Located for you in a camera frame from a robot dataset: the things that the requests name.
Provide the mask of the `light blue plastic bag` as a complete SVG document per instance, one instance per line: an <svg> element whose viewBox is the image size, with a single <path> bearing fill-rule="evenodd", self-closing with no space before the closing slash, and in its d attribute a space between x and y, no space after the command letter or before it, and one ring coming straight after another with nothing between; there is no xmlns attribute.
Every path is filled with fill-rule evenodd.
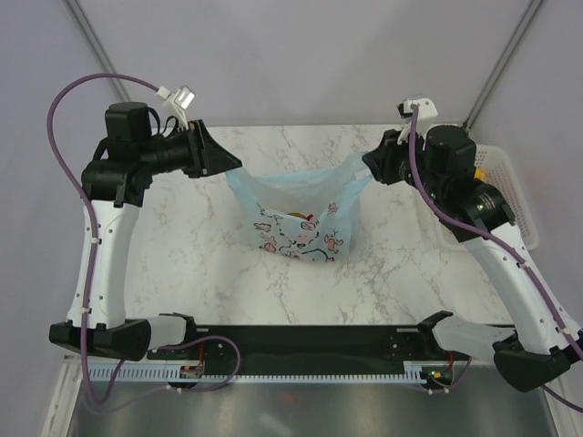
<svg viewBox="0 0 583 437"><path fill-rule="evenodd" d="M372 180L354 152L332 168L253 176L238 168L226 174L240 207L240 221L250 245L270 254L331 263L345 259L359 226L359 197ZM308 221L290 216L313 214Z"/></svg>

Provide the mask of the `yellow fake banana bunch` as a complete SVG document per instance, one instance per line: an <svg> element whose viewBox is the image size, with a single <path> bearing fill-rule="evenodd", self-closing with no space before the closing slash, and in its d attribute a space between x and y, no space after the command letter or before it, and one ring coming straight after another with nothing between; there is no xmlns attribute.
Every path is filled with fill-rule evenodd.
<svg viewBox="0 0 583 437"><path fill-rule="evenodd" d="M488 173L482 168L476 168L475 178L483 182L488 181Z"/></svg>

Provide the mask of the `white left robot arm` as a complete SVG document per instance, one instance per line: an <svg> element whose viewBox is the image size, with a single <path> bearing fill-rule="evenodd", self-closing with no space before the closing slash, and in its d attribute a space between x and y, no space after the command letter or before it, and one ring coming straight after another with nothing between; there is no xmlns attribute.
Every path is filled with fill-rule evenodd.
<svg viewBox="0 0 583 437"><path fill-rule="evenodd" d="M107 135L81 174L85 237L75 297L63 322L51 325L51 343L83 356L140 361L168 346L180 359L194 356L199 336L194 319L161 313L130 319L125 310L129 246L147 189L156 175L180 170L207 178L241 168L204 122L154 134L154 111L144 103L111 105Z"/></svg>

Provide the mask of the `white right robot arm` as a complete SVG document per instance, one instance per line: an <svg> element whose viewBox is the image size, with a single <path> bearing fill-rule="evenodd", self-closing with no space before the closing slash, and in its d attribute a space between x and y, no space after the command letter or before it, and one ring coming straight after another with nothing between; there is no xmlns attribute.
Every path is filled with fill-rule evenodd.
<svg viewBox="0 0 583 437"><path fill-rule="evenodd" d="M433 127L413 140L387 130L363 155L376 181L405 182L428 200L482 267L512 320L500 328L439 311L418 325L420 354L437 359L459 352L494 365L514 389L533 391L580 361L582 329L540 278L501 191L476 177L475 159L476 143L455 126Z"/></svg>

